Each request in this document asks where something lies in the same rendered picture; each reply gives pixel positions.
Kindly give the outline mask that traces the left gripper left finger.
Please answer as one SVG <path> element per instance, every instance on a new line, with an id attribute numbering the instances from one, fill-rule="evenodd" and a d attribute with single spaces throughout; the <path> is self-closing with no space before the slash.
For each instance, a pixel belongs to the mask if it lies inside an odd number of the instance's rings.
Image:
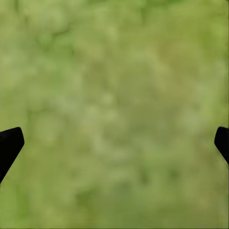
<path id="1" fill-rule="evenodd" d="M 19 127 L 0 132 L 0 183 L 24 146 Z"/>

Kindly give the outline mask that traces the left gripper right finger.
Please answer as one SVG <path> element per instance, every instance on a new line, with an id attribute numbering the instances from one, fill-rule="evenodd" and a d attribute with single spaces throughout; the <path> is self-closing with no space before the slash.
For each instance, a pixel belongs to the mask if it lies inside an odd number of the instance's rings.
<path id="1" fill-rule="evenodd" d="M 215 137 L 215 145 L 229 164 L 229 128 L 218 127 Z"/>

